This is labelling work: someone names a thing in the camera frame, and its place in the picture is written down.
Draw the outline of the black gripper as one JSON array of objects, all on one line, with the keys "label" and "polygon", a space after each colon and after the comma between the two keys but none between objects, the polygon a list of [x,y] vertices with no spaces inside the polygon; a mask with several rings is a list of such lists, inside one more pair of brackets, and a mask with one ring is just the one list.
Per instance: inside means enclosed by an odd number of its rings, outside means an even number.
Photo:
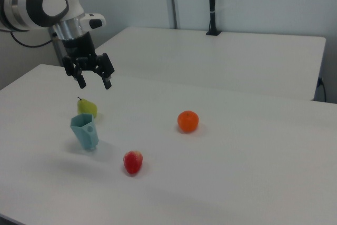
[{"label": "black gripper", "polygon": [[72,40],[62,40],[62,43],[67,53],[62,58],[65,72],[78,82],[81,89],[86,87],[82,71],[93,71],[98,74],[106,90],[112,87],[110,79],[115,71],[114,67],[106,53],[97,56],[89,32]]}]

